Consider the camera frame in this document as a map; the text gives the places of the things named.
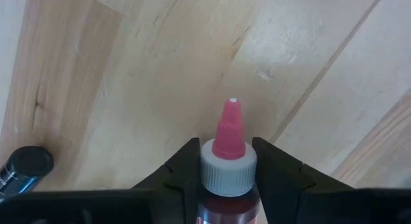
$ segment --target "pink nozzle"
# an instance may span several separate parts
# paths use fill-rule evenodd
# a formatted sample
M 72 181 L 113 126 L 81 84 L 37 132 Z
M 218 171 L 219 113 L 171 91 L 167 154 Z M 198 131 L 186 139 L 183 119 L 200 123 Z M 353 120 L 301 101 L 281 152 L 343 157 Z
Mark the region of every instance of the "pink nozzle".
M 223 114 L 218 122 L 213 153 L 226 160 L 236 160 L 245 155 L 244 124 L 241 103 L 231 98 L 225 102 Z

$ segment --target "wooden floor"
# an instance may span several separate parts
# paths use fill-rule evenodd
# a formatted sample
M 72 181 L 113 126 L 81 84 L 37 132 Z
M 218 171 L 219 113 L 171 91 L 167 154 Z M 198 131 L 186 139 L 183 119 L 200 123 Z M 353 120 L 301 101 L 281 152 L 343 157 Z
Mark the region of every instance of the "wooden floor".
M 411 187 L 411 0 L 0 0 L 0 160 L 39 190 L 128 188 L 223 102 L 354 187 Z

